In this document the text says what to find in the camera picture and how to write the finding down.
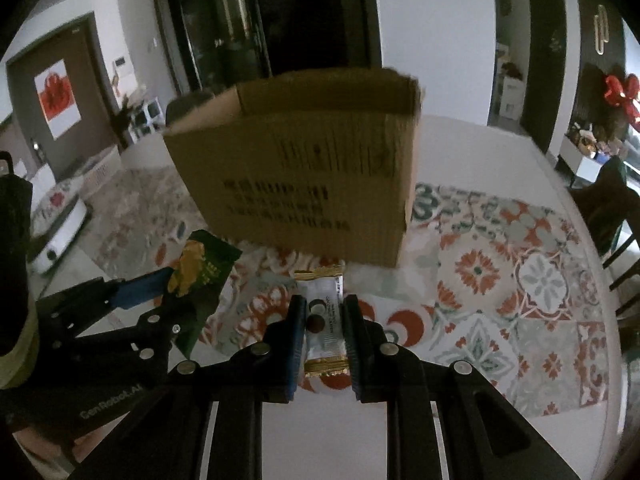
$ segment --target metal bolt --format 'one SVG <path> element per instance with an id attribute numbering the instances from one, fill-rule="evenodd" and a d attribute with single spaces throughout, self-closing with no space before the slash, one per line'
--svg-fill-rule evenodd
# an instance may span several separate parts
<path id="1" fill-rule="evenodd" d="M 197 364 L 193 361 L 182 361 L 178 363 L 178 373 L 180 375 L 190 375 L 196 371 Z"/>
<path id="2" fill-rule="evenodd" d="M 251 353 L 253 355 L 267 355 L 271 351 L 271 346 L 268 343 L 256 343 L 251 346 Z"/>
<path id="3" fill-rule="evenodd" d="M 154 356 L 155 352 L 153 348 L 143 348 L 140 351 L 140 359 L 151 359 Z"/>
<path id="4" fill-rule="evenodd" d="M 453 369 L 461 375 L 469 375 L 474 370 L 472 365 L 466 361 L 456 361 L 453 365 Z"/>
<path id="5" fill-rule="evenodd" d="M 398 345 L 394 343 L 382 343 L 380 345 L 380 353 L 383 355 L 396 355 L 399 351 Z"/>

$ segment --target poster on door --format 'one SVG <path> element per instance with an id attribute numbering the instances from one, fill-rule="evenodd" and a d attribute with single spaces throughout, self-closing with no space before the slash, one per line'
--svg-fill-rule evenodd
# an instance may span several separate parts
<path id="1" fill-rule="evenodd" d="M 61 59 L 38 74 L 35 83 L 42 113 L 51 135 L 57 139 L 81 119 L 65 61 Z"/>

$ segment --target green snack bag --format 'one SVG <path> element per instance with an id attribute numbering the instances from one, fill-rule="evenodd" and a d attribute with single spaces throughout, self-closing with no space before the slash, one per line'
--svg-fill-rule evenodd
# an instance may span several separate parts
<path id="1" fill-rule="evenodd" d="M 204 230 L 191 233 L 184 245 L 167 291 L 178 298 L 189 294 L 196 309 L 194 326 L 175 340 L 185 357 L 191 355 L 207 319 L 218 308 L 220 292 L 240 254 L 241 250 Z"/>

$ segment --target glass door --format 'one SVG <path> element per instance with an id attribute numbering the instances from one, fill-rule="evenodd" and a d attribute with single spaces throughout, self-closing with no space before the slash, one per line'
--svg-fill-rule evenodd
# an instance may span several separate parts
<path id="1" fill-rule="evenodd" d="M 191 86 L 218 94 L 238 82 L 270 75 L 255 0 L 178 0 L 193 63 Z"/>

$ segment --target candy wrapper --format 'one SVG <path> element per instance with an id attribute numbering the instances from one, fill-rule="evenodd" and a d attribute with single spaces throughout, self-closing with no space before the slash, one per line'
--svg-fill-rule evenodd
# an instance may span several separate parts
<path id="1" fill-rule="evenodd" d="M 181 333 L 175 345 L 189 357 L 207 319 L 215 313 L 220 292 L 242 251 L 204 230 L 194 231 L 182 249 L 167 292 L 181 298 L 187 294 L 196 310 L 195 326 Z"/>
<path id="2" fill-rule="evenodd" d="M 340 321 L 342 266 L 297 270 L 295 277 L 307 303 L 305 375 L 348 373 Z"/>

